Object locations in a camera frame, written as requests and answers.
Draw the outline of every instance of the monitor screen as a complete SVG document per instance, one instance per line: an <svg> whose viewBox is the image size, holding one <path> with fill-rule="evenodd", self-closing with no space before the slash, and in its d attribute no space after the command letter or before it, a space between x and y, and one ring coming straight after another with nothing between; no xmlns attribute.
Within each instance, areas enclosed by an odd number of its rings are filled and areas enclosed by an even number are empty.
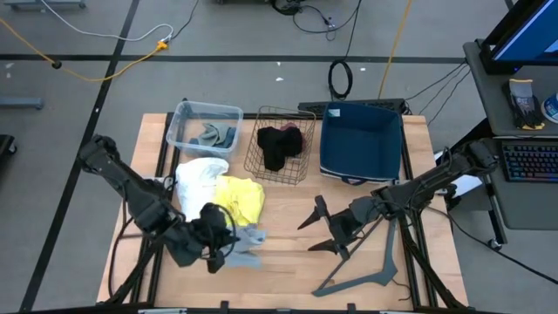
<svg viewBox="0 0 558 314"><path fill-rule="evenodd" d="M558 64L558 0L547 0L497 50L496 61L547 61Z"/></svg>

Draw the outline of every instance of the clear plastic bin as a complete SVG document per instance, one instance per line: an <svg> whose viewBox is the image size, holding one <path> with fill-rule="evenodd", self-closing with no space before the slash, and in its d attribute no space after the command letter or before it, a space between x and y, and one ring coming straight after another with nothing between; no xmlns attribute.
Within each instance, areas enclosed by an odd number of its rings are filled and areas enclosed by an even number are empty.
<svg viewBox="0 0 558 314"><path fill-rule="evenodd" d="M193 157L217 157L230 160L240 137L244 113L235 106L182 101L176 107L167 131L167 142ZM236 127L233 143L229 148L192 144L205 131L205 123L221 122Z"/></svg>

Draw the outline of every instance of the computer monitor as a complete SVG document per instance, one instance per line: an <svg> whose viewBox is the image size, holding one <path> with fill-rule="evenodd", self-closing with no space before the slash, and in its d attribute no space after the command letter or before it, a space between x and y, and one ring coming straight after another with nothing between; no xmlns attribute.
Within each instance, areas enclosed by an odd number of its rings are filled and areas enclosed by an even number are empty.
<svg viewBox="0 0 558 314"><path fill-rule="evenodd" d="M520 0L482 42L488 73L523 65L558 65L558 0Z"/></svg>

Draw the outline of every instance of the white cable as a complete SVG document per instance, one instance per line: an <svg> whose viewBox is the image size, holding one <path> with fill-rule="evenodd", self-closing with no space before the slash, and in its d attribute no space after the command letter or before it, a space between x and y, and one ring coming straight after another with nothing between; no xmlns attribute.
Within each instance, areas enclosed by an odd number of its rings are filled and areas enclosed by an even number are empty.
<svg viewBox="0 0 558 314"><path fill-rule="evenodd" d="M101 37L101 38L116 38L116 39L121 39L121 40L125 40L125 41L140 41L144 38L146 38L147 36L151 35L152 32L158 30L161 27L168 27L169 29L171 29L171 32L165 37L162 38L160 41L162 42L168 42L171 40L171 38L173 37L173 33L174 33L174 28L173 26L169 25L169 24L159 24L155 27L153 27L150 31L148 31L144 36L140 37L140 38L135 38L135 39L130 39L130 38L122 38L118 35L107 35L107 34L97 34L97 33L92 33L89 31L82 31L80 29L78 29L77 27L75 27L74 25L70 24L68 21L66 21L63 17L61 17L53 8L51 8L51 6L45 1L45 0L41 0L41 2L44 4L44 6L50 11L52 12L52 14L54 14L56 17L58 17L60 19L60 21L64 22L64 24L70 26L73 30L75 30L78 33L84 34L84 35L90 35L90 36L96 36L96 37Z"/></svg>

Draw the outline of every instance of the white cloth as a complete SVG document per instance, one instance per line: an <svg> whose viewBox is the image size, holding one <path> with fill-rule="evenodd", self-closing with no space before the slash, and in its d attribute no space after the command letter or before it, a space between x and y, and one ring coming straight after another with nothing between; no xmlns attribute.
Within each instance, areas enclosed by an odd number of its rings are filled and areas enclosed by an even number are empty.
<svg viewBox="0 0 558 314"><path fill-rule="evenodd" d="M200 211L215 197L217 175L228 171L219 158L198 158L176 168L177 194L187 222L200 218Z"/></svg>

